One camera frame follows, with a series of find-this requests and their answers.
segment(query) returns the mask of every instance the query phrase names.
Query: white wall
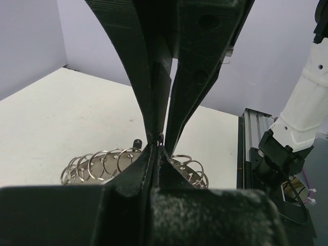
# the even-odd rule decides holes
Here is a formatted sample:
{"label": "white wall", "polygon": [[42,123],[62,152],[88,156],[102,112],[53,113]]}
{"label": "white wall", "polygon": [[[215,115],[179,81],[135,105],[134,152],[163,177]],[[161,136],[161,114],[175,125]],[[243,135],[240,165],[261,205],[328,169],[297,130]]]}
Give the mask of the white wall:
{"label": "white wall", "polygon": [[[84,0],[57,0],[70,68],[129,84],[122,63]],[[202,102],[241,115],[278,116],[300,76],[315,28],[318,0],[255,0],[231,58]],[[171,77],[175,76],[176,61]]]}
{"label": "white wall", "polygon": [[0,100],[66,63],[56,0],[0,1]]}
{"label": "white wall", "polygon": [[85,0],[57,0],[68,67],[130,85],[114,46]]}

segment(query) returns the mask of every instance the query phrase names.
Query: white table surface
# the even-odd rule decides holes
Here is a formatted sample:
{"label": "white table surface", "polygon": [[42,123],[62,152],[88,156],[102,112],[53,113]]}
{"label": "white table surface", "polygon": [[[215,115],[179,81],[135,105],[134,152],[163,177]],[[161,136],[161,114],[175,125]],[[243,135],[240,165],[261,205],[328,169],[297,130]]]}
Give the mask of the white table surface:
{"label": "white table surface", "polygon": [[[0,101],[0,186],[58,185],[70,159],[146,135],[132,88],[61,68]],[[210,188],[235,189],[238,117],[199,107],[175,154],[201,162]]]}

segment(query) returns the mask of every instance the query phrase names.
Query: white cable tie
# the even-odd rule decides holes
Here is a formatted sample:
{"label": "white cable tie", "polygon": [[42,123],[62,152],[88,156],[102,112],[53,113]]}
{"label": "white cable tie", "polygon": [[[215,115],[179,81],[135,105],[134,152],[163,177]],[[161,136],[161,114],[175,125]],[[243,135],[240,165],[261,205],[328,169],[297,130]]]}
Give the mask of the white cable tie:
{"label": "white cable tie", "polygon": [[307,199],[310,200],[311,205],[314,205],[317,203],[316,199],[314,199],[314,198],[307,197]]}

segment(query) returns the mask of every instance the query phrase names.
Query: metal ring binder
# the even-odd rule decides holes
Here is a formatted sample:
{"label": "metal ring binder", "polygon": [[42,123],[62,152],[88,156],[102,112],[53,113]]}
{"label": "metal ring binder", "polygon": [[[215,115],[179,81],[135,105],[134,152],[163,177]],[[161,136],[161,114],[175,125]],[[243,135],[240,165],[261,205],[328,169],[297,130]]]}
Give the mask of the metal ring binder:
{"label": "metal ring binder", "polygon": [[[115,148],[110,151],[101,150],[93,154],[74,157],[63,169],[60,183],[62,185],[106,183],[124,171],[140,154],[141,150],[138,148]],[[200,166],[200,171],[195,171],[188,166],[193,162]],[[191,156],[173,155],[170,158],[170,163],[193,186],[200,189],[209,187],[209,180],[204,173],[203,165],[193,160]]]}

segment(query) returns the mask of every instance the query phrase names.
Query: white robotic arm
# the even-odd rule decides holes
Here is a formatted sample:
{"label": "white robotic arm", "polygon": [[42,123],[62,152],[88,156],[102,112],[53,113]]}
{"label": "white robotic arm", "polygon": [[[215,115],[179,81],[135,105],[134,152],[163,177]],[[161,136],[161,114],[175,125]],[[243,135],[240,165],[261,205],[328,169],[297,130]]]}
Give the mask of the white robotic arm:
{"label": "white robotic arm", "polygon": [[319,1],[315,19],[316,35],[302,75],[285,109],[259,143],[263,158],[254,174],[273,190],[286,177],[301,172],[328,116],[328,0]]}
{"label": "white robotic arm", "polygon": [[279,118],[273,137],[293,152],[309,148],[328,116],[328,38],[312,43],[302,75]]}

